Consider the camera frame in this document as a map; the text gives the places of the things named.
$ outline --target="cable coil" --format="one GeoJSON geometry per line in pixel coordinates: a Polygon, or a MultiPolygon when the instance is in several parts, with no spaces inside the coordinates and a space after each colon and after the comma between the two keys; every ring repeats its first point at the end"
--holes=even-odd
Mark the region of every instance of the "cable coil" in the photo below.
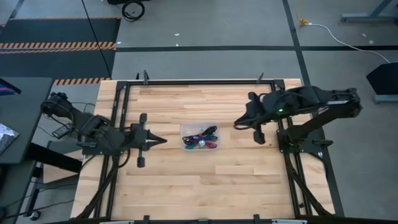
{"type": "Polygon", "coordinates": [[[126,21],[128,21],[128,22],[134,22],[134,21],[140,19],[144,14],[145,14],[145,6],[144,6],[143,3],[142,3],[141,1],[139,1],[139,0],[128,1],[128,2],[126,2],[126,3],[123,5],[123,8],[122,8],[122,15],[123,15],[123,18],[124,18],[126,21]],[[126,9],[127,9],[127,7],[128,7],[130,4],[137,4],[137,5],[139,5],[139,6],[141,7],[141,9],[142,9],[142,10],[141,10],[141,13],[140,13],[138,16],[132,16],[130,13],[126,12],[126,9]]]}

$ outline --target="black cable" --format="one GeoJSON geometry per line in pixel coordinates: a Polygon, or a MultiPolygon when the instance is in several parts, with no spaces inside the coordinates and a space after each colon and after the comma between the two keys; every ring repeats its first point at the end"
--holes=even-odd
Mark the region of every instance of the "black cable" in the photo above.
{"type": "Polygon", "coordinates": [[[41,129],[42,131],[44,131],[44,133],[45,133],[45,134],[48,134],[50,137],[55,138],[54,135],[48,133],[44,128],[40,127],[39,125],[37,126],[37,128],[39,128],[39,129],[41,129]]]}
{"type": "Polygon", "coordinates": [[[62,105],[60,105],[60,104],[58,104],[57,102],[47,100],[47,101],[43,102],[43,103],[41,104],[41,106],[40,106],[40,108],[42,109],[42,111],[43,111],[44,105],[47,104],[47,103],[53,103],[53,104],[55,104],[55,106],[61,107],[62,109],[64,109],[66,112],[68,112],[68,113],[70,114],[70,117],[71,117],[71,120],[72,120],[72,128],[71,128],[71,129],[69,129],[64,123],[61,123],[59,120],[55,119],[52,115],[50,115],[49,117],[52,118],[54,121],[56,121],[58,124],[62,124],[62,126],[64,126],[66,129],[72,130],[72,129],[73,129],[74,122],[75,122],[75,118],[73,117],[73,113],[70,111],[70,109],[67,109],[66,107],[64,107],[64,106],[62,106],[62,105]]]}
{"type": "Polygon", "coordinates": [[[119,166],[119,168],[124,167],[124,166],[129,162],[130,155],[131,155],[131,150],[130,150],[130,149],[127,149],[127,158],[126,158],[126,160],[119,166]]]}
{"type": "Polygon", "coordinates": [[[140,0],[128,1],[123,5],[122,15],[123,15],[123,18],[125,21],[134,22],[134,21],[140,19],[144,14],[145,14],[145,6],[143,5],[143,3],[140,0]],[[137,4],[141,7],[142,11],[138,16],[132,16],[130,13],[126,12],[126,9],[130,4],[137,4]]]}
{"type": "Polygon", "coordinates": [[[21,212],[21,213],[15,214],[15,215],[9,215],[9,216],[7,216],[7,217],[4,217],[4,218],[1,219],[1,220],[6,220],[6,219],[8,219],[8,218],[18,217],[18,216],[20,216],[20,215],[29,214],[30,212],[39,211],[39,210],[41,210],[41,209],[50,208],[50,207],[52,207],[52,206],[56,206],[56,205],[60,205],[60,204],[64,204],[64,203],[70,203],[70,202],[72,202],[72,201],[74,201],[74,200],[75,200],[75,199],[69,200],[69,201],[66,201],[66,202],[58,202],[58,203],[54,203],[54,204],[47,205],[47,206],[44,206],[44,207],[35,208],[35,209],[33,209],[33,210],[31,210],[31,211],[28,211],[28,212],[21,212]]]}
{"type": "MultiPolygon", "coordinates": [[[[46,116],[45,114],[42,114],[42,116],[43,116],[45,119],[47,119],[47,120],[53,121],[53,119],[49,118],[49,117],[46,116]]],[[[66,121],[66,120],[63,120],[63,119],[58,119],[58,121],[69,122],[69,121],[66,121]]]]}
{"type": "MultiPolygon", "coordinates": [[[[91,161],[92,159],[94,159],[94,157],[96,157],[96,155],[91,156],[91,157],[80,167],[79,172],[84,168],[84,166],[85,166],[89,161],[91,161]]],[[[34,181],[31,181],[31,183],[34,183],[34,184],[44,184],[44,183],[34,182],[34,181]]],[[[52,190],[52,189],[57,189],[57,188],[66,187],[66,186],[72,186],[72,185],[76,185],[76,184],[77,184],[77,183],[59,185],[59,186],[56,186],[56,187],[51,187],[51,188],[49,188],[49,189],[41,190],[41,191],[39,191],[39,193],[44,192],[44,191],[46,191],[46,190],[52,190]]],[[[4,207],[9,207],[9,206],[11,206],[11,205],[14,205],[15,203],[19,202],[20,200],[24,200],[25,198],[30,197],[30,196],[32,196],[32,195],[33,195],[33,194],[30,194],[30,195],[27,195],[27,196],[25,196],[25,197],[22,197],[22,198],[20,198],[20,199],[14,201],[14,202],[9,203],[8,205],[6,205],[6,206],[4,206],[4,207]]]]}
{"type": "Polygon", "coordinates": [[[90,214],[96,207],[97,203],[99,202],[100,198],[104,194],[106,188],[111,183],[111,181],[113,180],[113,178],[114,178],[115,174],[117,174],[117,172],[118,172],[118,167],[117,167],[117,165],[113,164],[109,174],[105,178],[103,185],[97,190],[97,192],[95,193],[94,197],[91,199],[89,204],[85,207],[85,209],[78,216],[76,216],[76,218],[88,218],[90,216],[90,214]]]}
{"type": "Polygon", "coordinates": [[[74,104],[74,103],[76,103],[76,104],[84,104],[84,105],[85,105],[85,107],[84,107],[84,109],[83,109],[83,113],[84,113],[84,112],[86,112],[86,108],[87,108],[87,106],[88,106],[88,105],[95,106],[95,104],[94,104],[94,103],[85,103],[85,102],[71,102],[71,104],[74,104]]]}
{"type": "Polygon", "coordinates": [[[97,43],[99,52],[101,53],[101,56],[102,56],[102,58],[103,58],[103,60],[104,60],[104,62],[105,62],[106,70],[108,71],[109,77],[111,78],[111,70],[109,69],[108,63],[106,62],[104,53],[102,52],[102,49],[101,49],[101,46],[100,46],[100,43],[98,43],[97,35],[95,35],[93,25],[91,24],[90,17],[88,16],[86,4],[85,4],[84,0],[81,0],[81,3],[83,4],[83,7],[85,8],[85,12],[86,12],[86,16],[87,16],[87,19],[88,19],[88,23],[90,24],[91,31],[93,32],[93,35],[94,35],[94,38],[95,38],[95,42],[97,43]]]}
{"type": "Polygon", "coordinates": [[[62,126],[64,126],[66,129],[70,130],[70,128],[68,128],[68,126],[64,123],[62,123],[61,121],[55,119],[52,115],[50,115],[50,118],[53,119],[55,122],[57,122],[58,124],[61,124],[62,126]]]}
{"type": "MultiPolygon", "coordinates": [[[[64,185],[59,185],[59,186],[56,186],[56,187],[51,187],[51,188],[49,188],[49,189],[44,189],[44,190],[41,190],[41,191],[39,191],[39,193],[41,193],[41,192],[45,192],[46,190],[52,190],[52,189],[57,189],[57,188],[60,188],[60,187],[72,186],[72,185],[76,185],[76,184],[77,184],[77,183],[74,183],[74,184],[64,184],[64,185]]],[[[16,201],[13,201],[13,202],[9,203],[8,205],[4,206],[4,208],[6,208],[6,207],[10,207],[11,205],[14,205],[15,203],[19,202],[20,200],[24,200],[25,198],[27,198],[27,197],[30,197],[30,196],[32,196],[32,195],[33,195],[33,194],[30,194],[30,195],[28,195],[28,196],[25,196],[25,197],[22,197],[22,198],[20,198],[20,199],[18,199],[18,200],[16,200],[16,201]]]]}
{"type": "Polygon", "coordinates": [[[94,159],[94,157],[96,157],[96,156],[97,156],[97,155],[93,155],[93,156],[91,156],[89,159],[87,159],[87,161],[81,166],[79,172],[81,172],[81,171],[83,170],[83,167],[84,167],[89,161],[91,161],[92,159],[94,159]]]}

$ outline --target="cable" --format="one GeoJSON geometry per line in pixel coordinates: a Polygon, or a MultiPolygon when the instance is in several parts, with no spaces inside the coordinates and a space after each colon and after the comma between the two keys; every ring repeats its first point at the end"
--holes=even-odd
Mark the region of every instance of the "cable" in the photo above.
{"type": "MultiPolygon", "coordinates": [[[[46,104],[46,103],[53,103],[53,104],[55,104],[56,106],[59,106],[59,107],[61,107],[62,109],[64,109],[66,112],[68,112],[68,113],[70,114],[70,117],[71,117],[71,120],[72,120],[72,129],[73,129],[73,125],[75,124],[75,118],[73,117],[73,113],[70,111],[70,109],[67,109],[66,107],[64,107],[64,106],[62,106],[62,105],[60,105],[60,104],[58,104],[57,102],[50,101],[50,100],[47,100],[47,101],[43,102],[43,103],[41,104],[40,108],[42,109],[42,108],[43,108],[43,105],[46,104]]],[[[69,129],[65,124],[63,124],[63,123],[61,123],[59,120],[55,119],[52,115],[50,115],[50,118],[52,118],[52,119],[53,119],[54,121],[56,121],[58,124],[62,124],[62,126],[64,126],[66,129],[69,129]]]]}
{"type": "Polygon", "coordinates": [[[81,172],[81,171],[83,170],[83,167],[84,167],[89,161],[91,161],[92,159],[94,159],[94,157],[96,157],[96,156],[97,156],[97,155],[93,155],[93,156],[91,156],[89,159],[87,159],[87,161],[81,166],[79,172],[81,172]]]}
{"type": "Polygon", "coordinates": [[[18,217],[18,216],[20,216],[20,215],[25,215],[25,214],[28,214],[28,213],[30,213],[30,212],[39,211],[39,210],[46,209],[46,208],[50,208],[50,207],[56,206],[56,205],[61,205],[61,204],[64,204],[64,203],[70,203],[70,202],[72,202],[72,201],[74,201],[74,200],[75,200],[75,199],[69,200],[69,201],[66,201],[66,202],[58,202],[58,203],[54,203],[54,204],[47,205],[47,206],[44,206],[44,207],[35,208],[35,209],[33,209],[33,210],[31,210],[31,211],[28,211],[28,212],[21,212],[21,213],[15,214],[15,215],[9,215],[9,216],[7,216],[7,217],[4,217],[2,220],[6,220],[6,219],[8,219],[8,218],[18,217]]]}
{"type": "Polygon", "coordinates": [[[111,183],[111,181],[113,180],[114,176],[117,173],[118,173],[118,166],[113,164],[110,172],[108,173],[108,175],[106,176],[106,178],[103,182],[103,185],[101,185],[101,187],[97,190],[94,197],[91,199],[89,204],[85,207],[85,209],[75,218],[88,218],[90,216],[90,214],[96,207],[97,203],[99,202],[100,198],[104,194],[106,188],[111,183]]]}
{"type": "Polygon", "coordinates": [[[124,167],[124,166],[129,162],[130,155],[131,155],[131,150],[130,150],[130,149],[127,149],[127,158],[126,158],[126,160],[119,166],[119,168],[124,167]]]}
{"type": "Polygon", "coordinates": [[[91,31],[93,32],[93,35],[94,35],[94,38],[95,38],[95,42],[97,43],[97,46],[98,46],[99,52],[101,53],[101,56],[102,56],[102,58],[103,58],[103,60],[104,60],[104,62],[105,62],[106,70],[108,71],[109,77],[111,77],[111,70],[109,69],[108,63],[106,62],[106,59],[105,59],[104,53],[102,52],[102,49],[101,49],[101,46],[100,46],[100,43],[98,43],[98,38],[97,38],[97,35],[95,35],[94,28],[93,28],[93,25],[91,24],[90,17],[88,16],[88,12],[87,12],[87,8],[86,8],[86,4],[85,4],[84,0],[81,0],[81,3],[83,4],[83,7],[84,7],[84,9],[85,9],[86,16],[87,16],[87,19],[88,19],[88,23],[90,24],[91,31]]]}
{"type": "Polygon", "coordinates": [[[145,14],[145,6],[143,5],[142,2],[140,2],[138,0],[128,1],[123,5],[122,15],[123,15],[123,18],[125,21],[134,22],[134,21],[140,19],[144,14],[145,14]],[[141,7],[142,11],[138,16],[132,16],[130,13],[126,12],[126,9],[130,4],[137,4],[141,7]]]}
{"type": "Polygon", "coordinates": [[[48,134],[50,137],[55,138],[52,134],[48,133],[44,128],[40,127],[39,125],[37,126],[37,128],[41,129],[42,131],[44,131],[45,134],[48,134]]]}
{"type": "MultiPolygon", "coordinates": [[[[76,185],[76,184],[77,184],[77,183],[74,183],[74,184],[64,184],[64,185],[59,185],[59,186],[56,186],[56,187],[51,187],[51,188],[49,188],[49,189],[44,189],[44,190],[41,190],[39,193],[41,193],[41,192],[45,192],[46,190],[57,189],[57,188],[60,188],[60,187],[73,186],[73,185],[76,185]]],[[[28,196],[25,196],[25,197],[22,197],[22,198],[20,198],[20,199],[18,199],[18,200],[16,200],[16,201],[13,201],[13,202],[9,203],[8,205],[4,206],[4,208],[6,208],[6,207],[10,207],[11,205],[14,205],[15,203],[19,202],[20,200],[24,200],[25,198],[27,198],[27,197],[30,197],[30,196],[32,196],[32,195],[33,195],[33,194],[30,194],[30,195],[28,195],[28,196]]]]}
{"type": "MultiPolygon", "coordinates": [[[[45,118],[45,119],[47,119],[47,120],[49,120],[49,121],[53,121],[53,119],[51,119],[50,117],[48,117],[48,116],[46,116],[46,115],[44,115],[44,114],[42,114],[42,116],[45,118]]],[[[69,122],[69,120],[65,120],[65,119],[57,119],[58,121],[62,121],[62,122],[69,122]]]]}
{"type": "MultiPolygon", "coordinates": [[[[89,161],[91,161],[92,159],[94,159],[94,157],[96,157],[96,155],[91,156],[91,157],[81,166],[79,172],[82,171],[83,168],[84,168],[84,166],[85,166],[89,161]]],[[[34,184],[43,184],[43,183],[34,182],[34,181],[31,181],[31,183],[34,183],[34,184]]],[[[46,191],[46,190],[52,190],[52,189],[57,189],[57,188],[60,188],[60,187],[72,186],[72,185],[76,185],[76,184],[77,184],[77,183],[59,185],[59,186],[56,186],[56,187],[51,187],[51,188],[49,188],[49,189],[41,190],[39,193],[44,192],[44,191],[46,191]]],[[[32,195],[33,195],[33,194],[30,194],[30,195],[27,195],[27,196],[25,196],[25,197],[22,197],[22,198],[20,198],[20,199],[18,199],[18,200],[16,200],[16,201],[13,201],[13,202],[9,203],[8,205],[6,205],[6,206],[4,206],[4,207],[9,207],[9,206],[11,206],[11,205],[14,205],[15,203],[19,202],[20,200],[24,200],[25,198],[30,197],[30,196],[32,196],[32,195]]]]}
{"type": "Polygon", "coordinates": [[[345,45],[345,46],[347,46],[347,47],[351,47],[352,49],[358,50],[358,51],[360,51],[360,52],[369,52],[369,53],[372,53],[372,54],[376,54],[376,55],[382,57],[387,63],[391,63],[390,61],[388,61],[387,58],[385,58],[383,55],[381,55],[381,54],[379,54],[379,53],[377,53],[377,52],[374,52],[374,51],[371,51],[371,50],[362,50],[362,49],[353,47],[353,46],[351,46],[351,45],[349,45],[349,44],[346,44],[346,43],[344,43],[344,42],[338,40],[338,39],[331,33],[330,29],[327,28],[327,27],[324,26],[324,25],[321,25],[321,24],[312,24],[312,23],[306,23],[306,24],[304,24],[304,25],[305,25],[305,26],[318,26],[318,27],[323,27],[323,28],[325,28],[325,29],[329,32],[329,34],[331,35],[331,37],[332,37],[335,41],[337,41],[338,43],[343,44],[343,45],[345,45]]]}
{"type": "Polygon", "coordinates": [[[338,43],[343,44],[343,45],[345,45],[345,46],[347,46],[347,47],[351,47],[352,49],[358,50],[358,51],[360,51],[360,52],[369,52],[369,53],[372,53],[372,54],[376,54],[376,55],[380,56],[381,58],[383,58],[387,63],[391,63],[390,61],[388,61],[387,58],[385,58],[385,56],[383,56],[383,55],[381,55],[381,54],[379,54],[379,53],[377,53],[377,52],[374,52],[374,51],[371,51],[371,50],[362,50],[362,49],[353,47],[353,46],[351,46],[351,45],[349,45],[349,44],[346,44],[346,43],[344,43],[344,42],[338,40],[338,39],[331,33],[330,29],[327,28],[327,27],[324,26],[324,25],[321,25],[321,24],[312,24],[312,23],[310,23],[310,22],[308,21],[308,19],[302,19],[302,18],[300,18],[300,17],[299,17],[299,13],[300,13],[300,11],[301,11],[301,9],[303,8],[304,5],[305,5],[305,0],[302,0],[301,3],[300,3],[300,7],[298,8],[298,10],[297,10],[297,12],[296,12],[296,17],[297,17],[297,19],[300,21],[301,25],[323,27],[323,28],[325,28],[325,29],[329,32],[329,34],[331,35],[331,37],[332,37],[335,41],[337,41],[338,43]]]}
{"type": "Polygon", "coordinates": [[[91,106],[95,106],[95,104],[94,103],[85,103],[85,102],[71,102],[71,104],[84,104],[85,105],[85,108],[83,109],[83,112],[85,112],[86,111],[86,107],[88,106],[88,105],[91,105],[91,106]]]}
{"type": "Polygon", "coordinates": [[[303,8],[303,6],[305,5],[305,0],[302,0],[300,3],[300,7],[298,8],[297,12],[296,12],[296,18],[300,21],[301,24],[306,24],[308,23],[308,19],[302,19],[299,17],[299,13],[301,11],[301,9],[303,8]]]}
{"type": "Polygon", "coordinates": [[[57,122],[58,124],[62,124],[62,126],[64,126],[66,129],[69,129],[68,126],[64,123],[62,123],[61,121],[55,119],[52,115],[50,115],[50,118],[52,118],[55,122],[57,122]]]}

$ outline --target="wooden tabletop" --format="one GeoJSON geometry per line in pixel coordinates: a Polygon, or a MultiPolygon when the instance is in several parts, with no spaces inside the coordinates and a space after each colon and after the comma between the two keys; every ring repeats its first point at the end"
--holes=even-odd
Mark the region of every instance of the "wooden tabletop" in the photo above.
{"type": "MultiPolygon", "coordinates": [[[[95,114],[110,118],[117,81],[102,81],[95,114]]],[[[286,88],[301,86],[285,79],[286,88]]],[[[238,131],[233,122],[245,112],[248,93],[267,93],[270,85],[156,85],[130,90],[126,125],[148,114],[147,129],[167,143],[145,154],[145,168],[136,167],[137,151],[119,170],[112,220],[293,218],[292,201],[283,155],[279,152],[277,123],[263,126],[266,143],[253,141],[253,130],[238,131]],[[220,148],[213,152],[186,152],[181,148],[180,125],[211,121],[220,124],[220,148]]],[[[119,102],[119,124],[121,105],[119,102]]],[[[293,117],[295,124],[310,119],[293,117]]],[[[334,212],[323,164],[301,154],[308,188],[334,212]]],[[[103,157],[97,156],[80,174],[71,217],[77,216],[98,189],[103,157]]],[[[301,191],[297,187],[299,201],[301,191]]],[[[103,197],[101,214],[106,209],[103,197]]]]}

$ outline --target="yellow cable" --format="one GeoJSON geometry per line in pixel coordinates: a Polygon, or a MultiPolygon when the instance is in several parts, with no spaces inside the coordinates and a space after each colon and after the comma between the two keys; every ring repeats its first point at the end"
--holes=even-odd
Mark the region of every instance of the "yellow cable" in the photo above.
{"type": "Polygon", "coordinates": [[[305,0],[302,0],[301,3],[300,3],[299,9],[296,12],[296,17],[300,21],[301,25],[308,24],[308,19],[302,19],[302,18],[299,17],[299,13],[300,13],[300,11],[301,11],[301,9],[303,8],[304,5],[305,5],[305,0]]]}

